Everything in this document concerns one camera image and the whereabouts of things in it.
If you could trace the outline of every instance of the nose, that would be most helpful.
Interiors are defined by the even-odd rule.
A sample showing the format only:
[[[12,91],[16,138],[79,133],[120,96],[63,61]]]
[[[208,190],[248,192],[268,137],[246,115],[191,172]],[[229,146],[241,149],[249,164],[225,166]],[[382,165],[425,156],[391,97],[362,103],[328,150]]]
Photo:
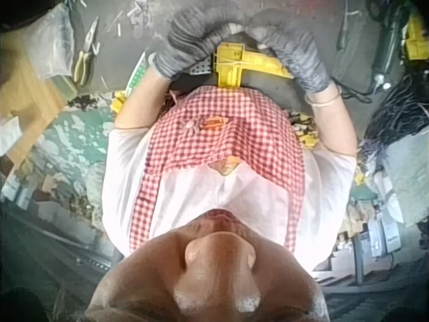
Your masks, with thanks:
[[[252,275],[255,248],[243,238],[229,232],[212,233],[190,242],[184,256],[186,271],[174,290],[181,309],[256,309],[260,293]]]

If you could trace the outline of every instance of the work glove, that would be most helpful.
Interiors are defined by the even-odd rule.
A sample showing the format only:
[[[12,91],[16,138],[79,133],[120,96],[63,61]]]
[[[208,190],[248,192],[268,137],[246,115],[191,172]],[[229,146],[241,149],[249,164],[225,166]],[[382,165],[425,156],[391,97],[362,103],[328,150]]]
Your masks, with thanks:
[[[175,78],[184,69],[211,55],[237,25],[247,23],[246,15],[230,1],[203,1],[174,15],[166,48],[155,56],[154,66],[166,78]]]
[[[254,15],[245,28],[259,44],[271,48],[290,74],[307,92],[325,90],[331,82],[325,65],[318,57],[312,34],[288,13],[266,9]]]

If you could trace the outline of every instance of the bracelet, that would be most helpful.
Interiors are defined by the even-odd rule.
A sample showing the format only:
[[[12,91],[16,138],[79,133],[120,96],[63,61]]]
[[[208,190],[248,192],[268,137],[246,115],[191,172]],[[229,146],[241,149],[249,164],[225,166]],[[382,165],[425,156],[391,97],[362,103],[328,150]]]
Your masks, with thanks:
[[[341,89],[341,87],[339,87],[338,85],[336,86],[336,89],[338,90],[338,94],[337,94],[333,99],[331,99],[330,101],[327,101],[327,102],[325,102],[325,103],[316,103],[316,102],[311,101],[311,100],[308,98],[308,94],[305,94],[305,95],[304,95],[304,100],[305,100],[305,102],[306,102],[307,104],[309,104],[309,106],[311,106],[311,107],[325,107],[325,106],[329,106],[329,105],[331,105],[332,103],[334,103],[338,98],[340,98],[340,97],[341,97],[341,94],[343,93],[343,90],[342,90],[342,89]]]

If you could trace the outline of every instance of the gingham apron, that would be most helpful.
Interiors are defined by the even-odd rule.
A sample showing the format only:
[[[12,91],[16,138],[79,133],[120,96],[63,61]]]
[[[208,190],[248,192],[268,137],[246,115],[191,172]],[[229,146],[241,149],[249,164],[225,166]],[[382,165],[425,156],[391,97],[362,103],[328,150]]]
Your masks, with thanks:
[[[210,117],[226,117],[228,121],[220,127],[202,128],[198,133],[184,130],[189,121],[200,128]],[[304,161],[287,114],[273,101],[252,89],[200,87],[179,100],[154,126],[131,219],[132,252],[149,239],[162,174],[230,156],[240,158],[260,176],[287,191],[284,246],[294,251],[304,197]]]

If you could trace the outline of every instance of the wooden board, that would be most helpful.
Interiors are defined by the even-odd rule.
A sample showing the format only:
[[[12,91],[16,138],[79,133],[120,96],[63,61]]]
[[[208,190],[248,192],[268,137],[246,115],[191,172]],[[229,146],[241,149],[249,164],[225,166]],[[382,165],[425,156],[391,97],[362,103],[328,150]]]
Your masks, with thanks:
[[[66,102],[48,80],[39,80],[25,52],[25,29],[1,35],[0,62],[6,82],[0,87],[0,116],[19,116],[22,138],[7,156],[19,166]]]

